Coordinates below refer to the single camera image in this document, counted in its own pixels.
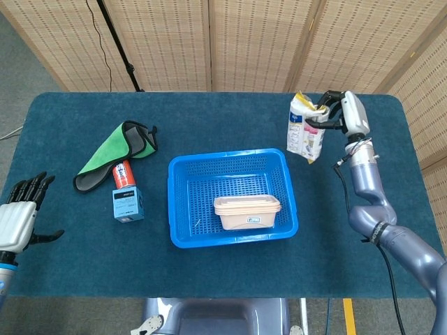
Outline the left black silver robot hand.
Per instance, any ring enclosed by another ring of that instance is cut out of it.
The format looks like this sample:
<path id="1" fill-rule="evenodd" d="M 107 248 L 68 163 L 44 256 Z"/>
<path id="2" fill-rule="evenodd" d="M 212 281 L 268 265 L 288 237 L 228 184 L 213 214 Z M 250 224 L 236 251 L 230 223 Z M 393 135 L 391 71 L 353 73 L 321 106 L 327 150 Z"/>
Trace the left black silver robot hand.
<path id="1" fill-rule="evenodd" d="M 53 234 L 37 234 L 34 223 L 45 199 L 46 192 L 55 176 L 47 172 L 28 180 L 17 182 L 1 205 L 1 252 L 17 255 L 34 244 L 46 244 L 58 240 L 63 230 Z"/>

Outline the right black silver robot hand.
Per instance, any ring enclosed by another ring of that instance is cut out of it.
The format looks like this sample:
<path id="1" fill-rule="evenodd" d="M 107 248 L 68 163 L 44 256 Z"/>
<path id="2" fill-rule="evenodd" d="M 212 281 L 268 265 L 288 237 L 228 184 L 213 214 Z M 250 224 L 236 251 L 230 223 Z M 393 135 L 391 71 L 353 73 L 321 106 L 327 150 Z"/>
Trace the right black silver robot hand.
<path id="1" fill-rule="evenodd" d="M 365 138 L 370 132 L 364 105 L 352 91 L 326 91 L 318 100 L 317 107 L 328 107 L 328 121 L 306 122 L 313 128 L 340 130 L 347 137 Z"/>

